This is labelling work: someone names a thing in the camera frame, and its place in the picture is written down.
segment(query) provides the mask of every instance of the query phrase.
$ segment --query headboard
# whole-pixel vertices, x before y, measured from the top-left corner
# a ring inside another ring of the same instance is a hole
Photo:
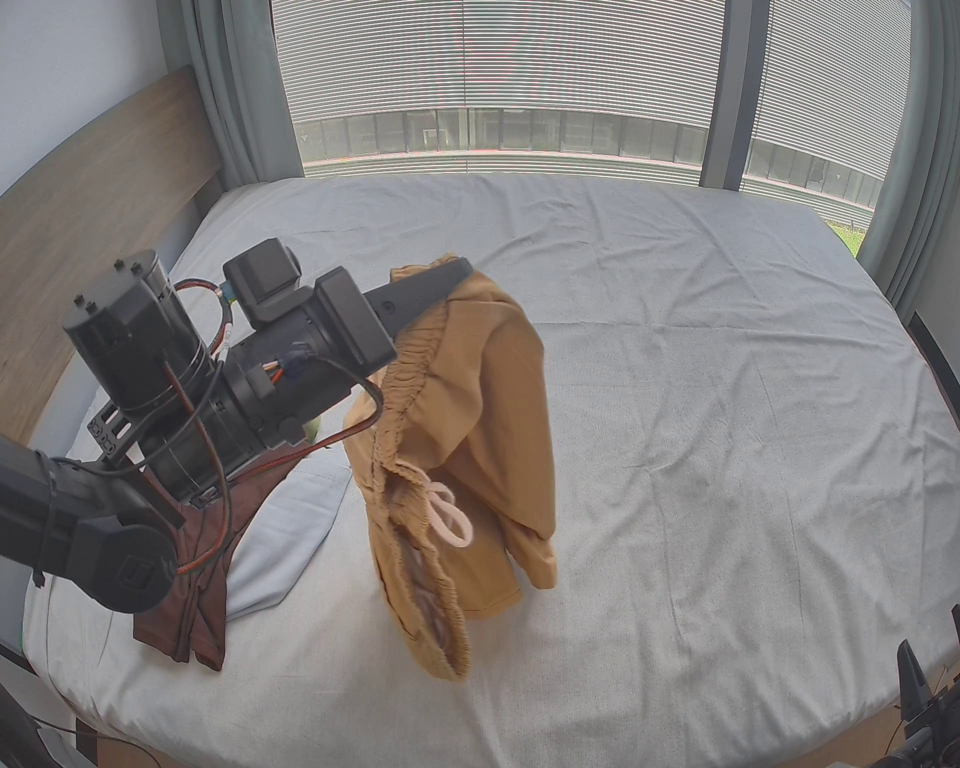
[[[133,94],[0,196],[0,433],[26,443],[70,359],[74,296],[156,244],[220,169],[193,71]]]

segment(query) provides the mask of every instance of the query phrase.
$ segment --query white drawstring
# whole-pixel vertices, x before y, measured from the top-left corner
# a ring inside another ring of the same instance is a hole
[[[450,546],[457,547],[457,549],[463,549],[465,546],[469,546],[470,542],[473,541],[473,525],[470,523],[469,517],[464,514],[464,511],[454,504],[456,499],[453,496],[453,491],[443,483],[431,480],[430,475],[409,462],[397,459],[396,463],[401,467],[412,470],[418,474],[423,481],[423,488],[426,491],[427,500],[426,517],[430,522],[430,526],[437,532],[437,536],[446,541]],[[457,527],[460,528],[460,536],[457,536],[450,530],[447,522],[441,517],[441,513],[443,513],[450,522],[456,523]]]

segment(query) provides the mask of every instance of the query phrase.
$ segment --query gray curtain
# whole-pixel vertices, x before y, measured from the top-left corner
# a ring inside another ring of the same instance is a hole
[[[167,68],[191,64],[225,189],[303,176],[269,0],[156,0]]]
[[[857,257],[907,322],[960,178],[960,7],[911,7],[910,79],[900,133]]]

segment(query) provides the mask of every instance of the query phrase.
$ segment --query bed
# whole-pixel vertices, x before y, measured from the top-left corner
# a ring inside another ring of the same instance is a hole
[[[931,668],[956,656],[960,432],[811,210],[563,176],[286,180],[227,193],[173,274],[219,279],[270,236],[364,289],[455,251],[524,307],[560,583],[470,624],[464,684],[432,680],[351,484],[286,599],[228,624],[220,673],[63,580],[31,588],[27,657],[98,730],[194,766],[767,766],[886,707],[904,637]]]

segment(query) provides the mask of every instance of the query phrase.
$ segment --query clothing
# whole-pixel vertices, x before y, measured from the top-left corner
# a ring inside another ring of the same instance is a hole
[[[424,269],[392,270],[391,280]],[[475,273],[408,326],[396,349],[397,359],[374,378],[384,397],[380,420],[345,448],[404,640],[431,675],[462,680],[465,619],[495,615],[522,597],[507,552],[534,587],[557,581],[543,347],[520,307]],[[360,396],[345,426],[373,408]],[[418,469],[453,491],[472,525],[469,546],[434,533]]]
[[[299,448],[282,445],[258,458],[251,467],[286,456]],[[213,565],[179,576],[158,606],[137,613],[133,617],[134,638],[152,645],[174,661],[190,661],[192,649],[197,661],[220,671],[227,652],[227,572],[234,550],[264,499],[296,465],[292,461],[268,469],[232,490],[233,521],[224,554]],[[180,511],[186,522],[176,533],[175,542],[177,560],[185,563],[205,552],[216,541],[224,508],[218,500],[202,514],[186,505],[180,505]]]
[[[279,603],[333,527],[350,482],[341,445],[304,457],[253,516],[227,573],[227,621]]]

